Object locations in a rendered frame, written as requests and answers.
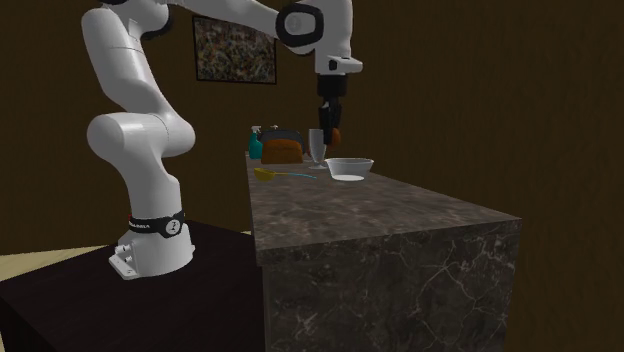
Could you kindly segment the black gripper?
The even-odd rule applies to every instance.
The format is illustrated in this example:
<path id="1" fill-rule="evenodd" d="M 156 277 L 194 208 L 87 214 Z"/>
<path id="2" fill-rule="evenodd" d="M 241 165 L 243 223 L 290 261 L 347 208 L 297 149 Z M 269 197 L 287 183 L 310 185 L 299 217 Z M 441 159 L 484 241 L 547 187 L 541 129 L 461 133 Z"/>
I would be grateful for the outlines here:
<path id="1" fill-rule="evenodd" d="M 324 143 L 331 141 L 333 128 L 338 128 L 341 122 L 342 106 L 340 99 L 347 94 L 348 76 L 344 75 L 317 75 L 316 92 L 322 98 L 322 105 L 318 108 L 319 128 L 324 132 Z"/>

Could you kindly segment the framed speckled wall picture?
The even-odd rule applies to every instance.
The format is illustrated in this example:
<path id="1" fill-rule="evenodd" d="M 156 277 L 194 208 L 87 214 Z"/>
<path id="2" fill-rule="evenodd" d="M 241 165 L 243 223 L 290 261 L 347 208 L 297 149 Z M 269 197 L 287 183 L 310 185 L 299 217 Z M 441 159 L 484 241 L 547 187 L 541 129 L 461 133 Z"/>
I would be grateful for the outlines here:
<path id="1" fill-rule="evenodd" d="M 277 84 L 276 40 L 260 31 L 209 17 L 192 17 L 196 79 Z"/>

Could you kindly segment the dark robot stand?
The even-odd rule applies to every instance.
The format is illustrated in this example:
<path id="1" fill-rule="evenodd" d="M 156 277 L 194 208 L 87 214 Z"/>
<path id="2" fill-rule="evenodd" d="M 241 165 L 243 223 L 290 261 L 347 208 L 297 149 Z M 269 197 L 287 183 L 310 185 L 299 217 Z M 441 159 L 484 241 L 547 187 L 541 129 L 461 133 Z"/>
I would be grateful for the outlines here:
<path id="1" fill-rule="evenodd" d="M 264 352 L 251 236 L 192 222 L 185 267 L 124 280 L 110 246 L 0 282 L 6 352 Z"/>

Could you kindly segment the teal spray bottle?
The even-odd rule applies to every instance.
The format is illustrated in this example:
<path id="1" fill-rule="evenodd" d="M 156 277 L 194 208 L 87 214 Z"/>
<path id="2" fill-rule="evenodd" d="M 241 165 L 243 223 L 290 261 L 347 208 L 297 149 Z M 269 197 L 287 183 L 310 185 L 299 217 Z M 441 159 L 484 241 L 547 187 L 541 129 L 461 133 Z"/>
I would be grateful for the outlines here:
<path id="1" fill-rule="evenodd" d="M 261 134 L 260 126 L 251 127 L 251 135 L 248 141 L 248 154 L 252 160 L 258 160 L 262 158 L 263 144 L 259 140 Z"/>

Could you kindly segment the white bowl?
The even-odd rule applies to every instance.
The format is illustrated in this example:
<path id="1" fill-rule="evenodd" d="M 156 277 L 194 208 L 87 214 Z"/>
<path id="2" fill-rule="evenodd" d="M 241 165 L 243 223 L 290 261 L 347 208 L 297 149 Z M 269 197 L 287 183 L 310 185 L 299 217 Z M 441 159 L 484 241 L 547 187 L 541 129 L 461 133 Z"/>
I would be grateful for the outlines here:
<path id="1" fill-rule="evenodd" d="M 374 164 L 367 158 L 328 158 L 325 162 L 334 180 L 349 182 L 364 180 Z"/>

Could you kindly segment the clear stemmed glass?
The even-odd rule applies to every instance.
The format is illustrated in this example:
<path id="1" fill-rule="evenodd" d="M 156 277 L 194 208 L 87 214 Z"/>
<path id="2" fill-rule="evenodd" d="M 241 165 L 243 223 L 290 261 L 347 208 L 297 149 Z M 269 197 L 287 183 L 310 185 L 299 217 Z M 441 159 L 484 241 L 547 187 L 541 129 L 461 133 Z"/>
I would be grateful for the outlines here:
<path id="1" fill-rule="evenodd" d="M 310 169 L 326 169 L 324 164 L 326 145 L 324 143 L 324 132 L 322 129 L 309 129 L 309 154 L 313 160 Z"/>

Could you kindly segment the brown bread loaf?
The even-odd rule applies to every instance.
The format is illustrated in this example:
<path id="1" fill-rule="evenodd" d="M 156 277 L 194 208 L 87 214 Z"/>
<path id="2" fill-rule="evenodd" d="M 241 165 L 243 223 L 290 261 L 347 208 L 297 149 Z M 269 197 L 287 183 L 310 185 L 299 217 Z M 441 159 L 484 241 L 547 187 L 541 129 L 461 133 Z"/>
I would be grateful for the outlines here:
<path id="1" fill-rule="evenodd" d="M 262 164 L 299 164 L 303 162 L 303 151 L 298 141 L 273 139 L 263 144 Z"/>

